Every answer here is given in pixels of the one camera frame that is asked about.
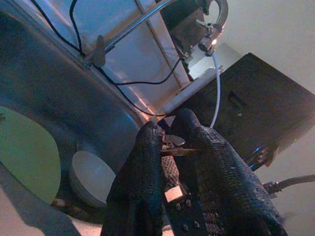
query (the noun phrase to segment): black device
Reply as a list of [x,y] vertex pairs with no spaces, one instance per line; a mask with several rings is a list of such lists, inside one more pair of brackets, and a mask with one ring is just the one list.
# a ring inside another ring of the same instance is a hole
[[[216,81],[180,108],[209,126],[215,112]],[[248,53],[221,75],[221,103],[214,127],[252,170],[270,164],[315,124],[315,95]]]

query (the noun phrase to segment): white wall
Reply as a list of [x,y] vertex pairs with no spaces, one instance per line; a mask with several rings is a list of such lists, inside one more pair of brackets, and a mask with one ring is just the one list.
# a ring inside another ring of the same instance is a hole
[[[315,93],[315,1],[228,0],[221,41],[244,55],[252,52]],[[315,128],[256,173],[263,182],[315,173]],[[280,213],[293,213],[285,228],[292,236],[315,235],[315,183],[279,193]]]

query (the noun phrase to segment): white cable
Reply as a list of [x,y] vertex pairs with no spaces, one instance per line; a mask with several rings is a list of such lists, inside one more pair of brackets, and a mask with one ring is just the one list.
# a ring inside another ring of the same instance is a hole
[[213,126],[216,123],[218,113],[219,113],[219,108],[220,108],[220,97],[221,97],[220,70],[218,67],[217,55],[215,52],[212,53],[212,57],[213,57],[213,62],[215,64],[216,73],[217,73],[217,104],[216,104],[215,114],[213,115],[212,122],[210,124],[210,128],[213,128]]

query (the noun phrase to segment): white ceramic bowl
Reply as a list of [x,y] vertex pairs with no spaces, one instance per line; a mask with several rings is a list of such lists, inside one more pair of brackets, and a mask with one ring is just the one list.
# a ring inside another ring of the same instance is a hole
[[74,154],[70,168],[73,191],[93,207],[106,206],[106,198],[115,178],[112,169],[100,158],[87,151]]

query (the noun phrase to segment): green cutting board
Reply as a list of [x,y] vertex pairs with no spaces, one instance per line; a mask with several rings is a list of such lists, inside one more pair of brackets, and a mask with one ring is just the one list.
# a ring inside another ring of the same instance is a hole
[[0,106],[0,113],[5,118],[0,121],[0,161],[26,188],[50,204],[61,179],[54,138],[35,121],[11,109]]

